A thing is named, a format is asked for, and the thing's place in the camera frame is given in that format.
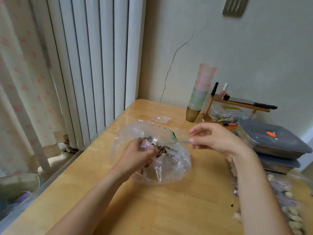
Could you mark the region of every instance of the forearm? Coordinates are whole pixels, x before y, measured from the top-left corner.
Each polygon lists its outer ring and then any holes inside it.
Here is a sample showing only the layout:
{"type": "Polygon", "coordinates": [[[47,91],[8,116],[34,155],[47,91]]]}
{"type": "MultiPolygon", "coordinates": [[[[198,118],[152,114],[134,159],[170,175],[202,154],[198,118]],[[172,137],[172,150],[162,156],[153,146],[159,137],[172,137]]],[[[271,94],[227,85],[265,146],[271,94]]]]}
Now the forearm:
{"type": "Polygon", "coordinates": [[[112,197],[125,181],[116,170],[109,173],[59,221],[47,235],[92,234],[102,219],[112,197]]]}
{"type": "Polygon", "coordinates": [[[256,153],[247,149],[233,160],[245,235],[292,235],[256,153]]]}

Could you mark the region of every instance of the curtain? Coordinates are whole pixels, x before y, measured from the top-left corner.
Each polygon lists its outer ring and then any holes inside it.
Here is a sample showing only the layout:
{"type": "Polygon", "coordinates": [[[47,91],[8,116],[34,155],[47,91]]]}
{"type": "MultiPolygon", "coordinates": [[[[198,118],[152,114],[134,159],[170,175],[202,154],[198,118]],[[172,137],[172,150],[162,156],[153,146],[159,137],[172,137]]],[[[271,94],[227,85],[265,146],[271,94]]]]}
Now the curtain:
{"type": "Polygon", "coordinates": [[[29,0],[0,0],[0,176],[49,171],[65,134],[29,0]]]}

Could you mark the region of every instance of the left hand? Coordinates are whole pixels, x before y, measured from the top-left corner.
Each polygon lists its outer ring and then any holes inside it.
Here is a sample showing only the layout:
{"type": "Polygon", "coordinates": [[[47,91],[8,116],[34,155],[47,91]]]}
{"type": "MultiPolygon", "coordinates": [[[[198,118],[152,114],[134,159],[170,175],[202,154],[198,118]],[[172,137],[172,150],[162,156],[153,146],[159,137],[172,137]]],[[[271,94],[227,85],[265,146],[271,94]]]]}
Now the left hand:
{"type": "Polygon", "coordinates": [[[158,153],[156,148],[143,152],[140,150],[140,144],[143,138],[132,140],[125,148],[124,153],[112,170],[119,171],[126,180],[136,171],[144,167],[146,164],[152,163],[152,158],[158,153]]]}

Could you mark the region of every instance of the wall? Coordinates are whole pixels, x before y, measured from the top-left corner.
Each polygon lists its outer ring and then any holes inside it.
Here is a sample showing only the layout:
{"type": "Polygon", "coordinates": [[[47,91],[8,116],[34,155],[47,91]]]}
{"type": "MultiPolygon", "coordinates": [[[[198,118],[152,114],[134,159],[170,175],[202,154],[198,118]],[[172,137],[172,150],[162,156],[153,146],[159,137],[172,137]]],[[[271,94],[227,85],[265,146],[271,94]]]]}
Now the wall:
{"type": "Polygon", "coordinates": [[[302,137],[313,126],[312,0],[249,0],[241,19],[225,0],[147,0],[139,98],[186,108],[200,63],[228,93],[277,105],[258,120],[302,137]]]}

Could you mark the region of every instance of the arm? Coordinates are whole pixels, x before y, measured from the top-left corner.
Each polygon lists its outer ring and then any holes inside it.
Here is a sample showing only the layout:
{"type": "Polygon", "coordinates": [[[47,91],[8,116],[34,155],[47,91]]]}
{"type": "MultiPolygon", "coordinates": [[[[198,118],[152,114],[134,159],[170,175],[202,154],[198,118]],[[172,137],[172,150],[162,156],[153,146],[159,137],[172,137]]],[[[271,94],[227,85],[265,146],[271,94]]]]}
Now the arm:
{"type": "Polygon", "coordinates": [[[47,235],[92,234],[112,197],[123,182],[144,165],[152,162],[156,149],[139,151],[141,138],[133,140],[116,165],[47,233],[47,235]]]}
{"type": "Polygon", "coordinates": [[[199,124],[189,131],[194,149],[224,154],[237,170],[240,210],[246,235],[292,235],[256,153],[217,123],[199,124]]]}

